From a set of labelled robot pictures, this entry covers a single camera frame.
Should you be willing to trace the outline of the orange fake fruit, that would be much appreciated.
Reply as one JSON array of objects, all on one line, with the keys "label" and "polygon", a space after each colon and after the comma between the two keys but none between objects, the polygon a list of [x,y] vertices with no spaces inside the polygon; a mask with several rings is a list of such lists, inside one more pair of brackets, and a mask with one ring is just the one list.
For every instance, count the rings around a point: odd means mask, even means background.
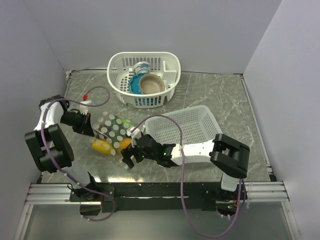
[{"label": "orange fake fruit", "polygon": [[132,139],[131,138],[124,138],[123,140],[121,140],[119,142],[119,147],[117,148],[117,151],[121,152],[123,149],[128,147],[131,143],[132,143]]}]

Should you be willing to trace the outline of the purple fake grapes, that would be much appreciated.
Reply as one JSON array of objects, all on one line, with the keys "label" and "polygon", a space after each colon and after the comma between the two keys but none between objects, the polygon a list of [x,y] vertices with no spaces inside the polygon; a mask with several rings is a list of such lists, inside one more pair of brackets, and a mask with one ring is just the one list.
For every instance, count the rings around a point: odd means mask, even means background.
[{"label": "purple fake grapes", "polygon": [[99,125],[95,130],[99,139],[108,139],[109,138],[109,127],[106,125]]}]

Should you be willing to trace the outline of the polka dot zip top bag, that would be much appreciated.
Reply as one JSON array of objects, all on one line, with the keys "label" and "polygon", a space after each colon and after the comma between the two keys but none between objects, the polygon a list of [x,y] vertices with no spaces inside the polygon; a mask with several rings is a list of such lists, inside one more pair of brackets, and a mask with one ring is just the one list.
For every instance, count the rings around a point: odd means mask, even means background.
[{"label": "polka dot zip top bag", "polygon": [[113,119],[114,114],[108,113],[107,111],[102,112],[102,114],[97,118],[96,121],[93,122],[92,125],[92,129],[94,132],[94,136],[89,138],[89,143],[92,147],[92,143],[94,142],[94,140],[100,139],[98,138],[98,135],[96,133],[96,129],[98,128],[99,125],[105,125],[109,127],[109,138],[107,139],[101,139],[101,140],[105,140],[109,143],[112,144],[114,150],[112,150],[111,154],[107,154],[107,155],[112,155],[115,156],[117,153],[120,153],[117,151],[117,148],[119,147],[119,142],[125,138],[129,138],[126,135],[116,135],[112,130],[111,130],[111,119]]}]

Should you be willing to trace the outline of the yellow fake lemon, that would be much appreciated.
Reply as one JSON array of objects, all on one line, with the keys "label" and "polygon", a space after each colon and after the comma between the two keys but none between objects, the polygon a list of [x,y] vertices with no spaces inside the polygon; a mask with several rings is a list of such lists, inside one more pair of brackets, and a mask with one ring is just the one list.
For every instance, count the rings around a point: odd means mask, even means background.
[{"label": "yellow fake lemon", "polygon": [[104,139],[96,139],[94,142],[91,144],[92,148],[100,153],[103,154],[111,154],[112,150],[114,150],[113,146],[111,143]]}]

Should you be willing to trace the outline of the green fake pepper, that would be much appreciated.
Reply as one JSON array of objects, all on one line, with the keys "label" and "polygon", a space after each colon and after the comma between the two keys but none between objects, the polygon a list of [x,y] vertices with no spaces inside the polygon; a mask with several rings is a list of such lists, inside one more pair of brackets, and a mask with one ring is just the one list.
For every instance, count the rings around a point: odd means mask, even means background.
[{"label": "green fake pepper", "polygon": [[110,129],[118,136],[125,136],[127,134],[127,130],[133,127],[132,122],[123,117],[119,117],[117,115],[113,115],[113,119],[111,119]]}]

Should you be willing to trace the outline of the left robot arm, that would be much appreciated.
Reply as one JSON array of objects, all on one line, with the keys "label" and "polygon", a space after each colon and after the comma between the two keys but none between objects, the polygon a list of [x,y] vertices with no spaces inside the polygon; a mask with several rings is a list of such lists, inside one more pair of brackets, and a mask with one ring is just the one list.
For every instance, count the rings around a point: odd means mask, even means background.
[{"label": "left robot arm", "polygon": [[72,147],[60,127],[68,125],[77,134],[94,137],[91,114],[87,106],[68,110],[69,107],[70,102],[61,95],[41,100],[39,122],[24,139],[41,172],[64,174],[70,180],[68,188],[73,194],[81,200],[94,201],[100,189],[94,177],[75,163]]}]

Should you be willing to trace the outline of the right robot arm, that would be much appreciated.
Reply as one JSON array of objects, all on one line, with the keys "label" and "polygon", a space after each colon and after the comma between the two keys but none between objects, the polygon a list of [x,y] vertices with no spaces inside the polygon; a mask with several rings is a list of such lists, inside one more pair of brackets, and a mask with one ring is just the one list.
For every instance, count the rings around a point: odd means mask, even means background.
[{"label": "right robot arm", "polygon": [[237,192],[240,180],[247,177],[250,147],[223,133],[200,143],[161,144],[151,135],[134,137],[133,142],[121,150],[122,161],[129,168],[134,167],[133,158],[140,163],[144,159],[153,160],[158,165],[171,168],[193,163],[212,163],[222,171],[219,195],[232,198]]}]

